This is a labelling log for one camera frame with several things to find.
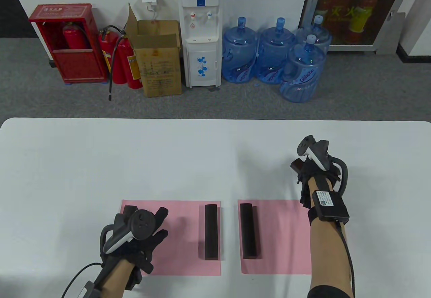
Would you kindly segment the person's left hand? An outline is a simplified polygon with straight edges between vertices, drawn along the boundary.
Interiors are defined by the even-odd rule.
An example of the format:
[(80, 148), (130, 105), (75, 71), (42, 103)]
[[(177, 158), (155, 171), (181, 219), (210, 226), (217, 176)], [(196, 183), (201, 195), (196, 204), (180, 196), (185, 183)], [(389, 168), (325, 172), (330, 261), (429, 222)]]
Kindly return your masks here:
[(151, 274), (153, 251), (168, 236), (166, 229), (160, 229), (168, 209), (160, 207), (157, 212), (125, 206), (117, 213), (114, 223), (103, 228), (100, 237), (102, 263), (107, 260), (131, 263), (135, 268)]

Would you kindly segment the person's right hand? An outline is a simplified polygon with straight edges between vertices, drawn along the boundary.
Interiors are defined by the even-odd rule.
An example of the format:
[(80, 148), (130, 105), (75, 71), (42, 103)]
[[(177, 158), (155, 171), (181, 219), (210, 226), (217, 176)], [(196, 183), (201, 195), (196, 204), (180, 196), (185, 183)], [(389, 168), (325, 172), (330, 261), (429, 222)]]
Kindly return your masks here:
[(311, 159), (306, 158), (305, 161), (296, 159), (290, 165), (298, 175), (297, 184), (302, 184), (300, 203), (303, 207), (311, 208), (311, 196), (308, 181), (313, 177), (323, 177), (323, 181), (330, 181), (332, 186), (335, 186), (337, 181), (341, 181), (341, 172), (332, 162), (330, 163), (330, 169), (328, 171), (322, 170), (318, 165)]

